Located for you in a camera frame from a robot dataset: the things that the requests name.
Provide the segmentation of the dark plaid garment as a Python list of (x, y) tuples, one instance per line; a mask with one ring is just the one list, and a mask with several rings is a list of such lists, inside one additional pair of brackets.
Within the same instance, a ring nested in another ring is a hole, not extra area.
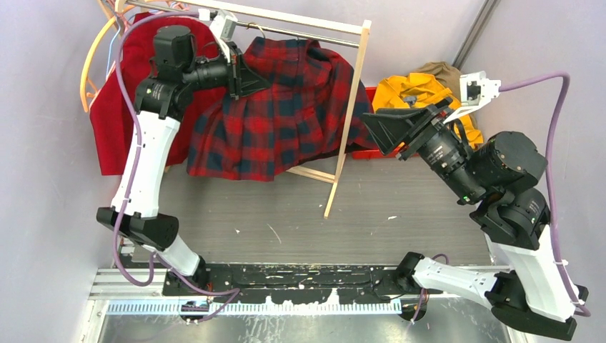
[(257, 37), (244, 60), (271, 87), (225, 96), (201, 113), (189, 145), (190, 176), (270, 182), (293, 166), (337, 155), (342, 137), (349, 152), (376, 147), (361, 121), (372, 111), (363, 84), (347, 120), (354, 69), (337, 52), (315, 40)]

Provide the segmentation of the wooden clothes rack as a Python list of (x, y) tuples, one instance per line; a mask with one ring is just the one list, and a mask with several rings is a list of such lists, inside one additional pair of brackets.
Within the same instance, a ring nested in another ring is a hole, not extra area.
[[(199, 44), (198, 55), (217, 56), (208, 26), (193, 18), (171, 16), (141, 25), (124, 43), (121, 62), (131, 101), (138, 84), (150, 74), (153, 36), (169, 25), (192, 31)], [(243, 57), (271, 87), (237, 100), (225, 87), (194, 93), (166, 166), (187, 161), (187, 173), (192, 177), (272, 182), (294, 166), (337, 156), (353, 66), (337, 52), (309, 39), (257, 36)], [(357, 88), (347, 153), (377, 147), (360, 119), (373, 111), (371, 101), (361, 81)], [(101, 175), (122, 175), (134, 124), (115, 71), (91, 103), (89, 117)]]

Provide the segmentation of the green hanger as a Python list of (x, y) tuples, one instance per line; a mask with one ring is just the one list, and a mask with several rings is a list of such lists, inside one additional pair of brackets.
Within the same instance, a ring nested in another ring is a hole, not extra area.
[(256, 29), (257, 31), (259, 31), (259, 33), (262, 35), (262, 37), (264, 39), (267, 38), (267, 35), (265, 34), (265, 30), (263, 29), (263, 27), (260, 26), (260, 25), (258, 25), (255, 22), (249, 22), (249, 23), (247, 23), (246, 26), (245, 26), (245, 28), (246, 29)]

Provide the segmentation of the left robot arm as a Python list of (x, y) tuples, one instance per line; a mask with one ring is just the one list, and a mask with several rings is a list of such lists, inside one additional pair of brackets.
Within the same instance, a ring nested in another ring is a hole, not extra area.
[(212, 29), (219, 54), (197, 56), (195, 37), (182, 25), (165, 26), (154, 36), (151, 71), (127, 100), (134, 132), (119, 188), (109, 207), (100, 207), (98, 223), (113, 238), (127, 238), (147, 249), (181, 276), (192, 295), (208, 286), (206, 262), (178, 234), (176, 217), (159, 213), (159, 190), (170, 147), (194, 92), (226, 87), (238, 99), (269, 88), (269, 82), (244, 62), (229, 29)]

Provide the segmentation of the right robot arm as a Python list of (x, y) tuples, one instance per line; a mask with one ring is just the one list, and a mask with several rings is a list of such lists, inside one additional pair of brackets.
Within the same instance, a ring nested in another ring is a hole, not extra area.
[(457, 196), (470, 218), (508, 259), (506, 272), (474, 272), (409, 252), (394, 283), (405, 293), (434, 289), (490, 310), (501, 323), (537, 336), (571, 340), (577, 322), (570, 297), (587, 288), (563, 281), (553, 257), (554, 227), (537, 184), (546, 158), (527, 136), (502, 131), (473, 149), (459, 120), (447, 121), (450, 99), (416, 109), (378, 109), (361, 119), (383, 154), (419, 156)]

